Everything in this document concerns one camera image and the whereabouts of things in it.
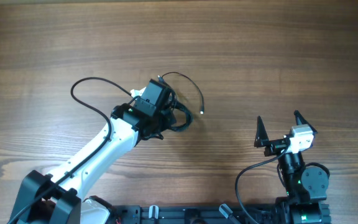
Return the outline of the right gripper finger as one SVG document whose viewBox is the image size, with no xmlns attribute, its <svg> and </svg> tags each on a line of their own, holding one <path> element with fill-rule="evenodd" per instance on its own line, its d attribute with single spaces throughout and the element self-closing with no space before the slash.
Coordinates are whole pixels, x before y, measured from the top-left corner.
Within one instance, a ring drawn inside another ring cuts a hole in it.
<svg viewBox="0 0 358 224">
<path fill-rule="evenodd" d="M 268 143 L 269 143 L 269 137 L 265 130 L 265 125 L 262 121 L 261 116 L 258 116 L 254 146 L 255 147 L 265 147 Z"/>
<path fill-rule="evenodd" d="M 298 110 L 295 110 L 293 114 L 295 115 L 295 122 L 297 125 L 307 124 L 311 128 L 313 134 L 318 133 L 317 130 L 309 122 L 307 122 L 306 119 L 304 119 L 304 117 L 301 115 L 301 113 Z"/>
</svg>

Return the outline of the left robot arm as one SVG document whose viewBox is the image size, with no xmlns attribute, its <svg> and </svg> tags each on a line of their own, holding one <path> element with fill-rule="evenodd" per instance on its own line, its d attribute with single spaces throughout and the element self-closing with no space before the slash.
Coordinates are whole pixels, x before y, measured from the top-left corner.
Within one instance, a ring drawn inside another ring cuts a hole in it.
<svg viewBox="0 0 358 224">
<path fill-rule="evenodd" d="M 175 124 L 175 92 L 159 80 L 129 93 L 113 108 L 105 127 L 72 158 L 47 174 L 31 171 L 23 179 L 9 223 L 80 223 L 83 201 L 107 169 L 140 141 L 163 139 Z"/>
</svg>

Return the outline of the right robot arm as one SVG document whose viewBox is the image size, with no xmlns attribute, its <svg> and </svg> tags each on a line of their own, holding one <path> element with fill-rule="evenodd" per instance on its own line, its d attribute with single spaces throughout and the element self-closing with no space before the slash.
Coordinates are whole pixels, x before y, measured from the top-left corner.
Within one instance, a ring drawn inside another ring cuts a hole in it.
<svg viewBox="0 0 358 224">
<path fill-rule="evenodd" d="M 270 140 L 261 117 L 257 118 L 255 147 L 264 155 L 278 157 L 278 172 L 287 191 L 275 201 L 273 223 L 331 223 L 327 199 L 330 172 L 317 162 L 305 163 L 302 152 L 311 149 L 317 130 L 299 111 L 294 111 L 296 125 L 281 139 Z"/>
</svg>

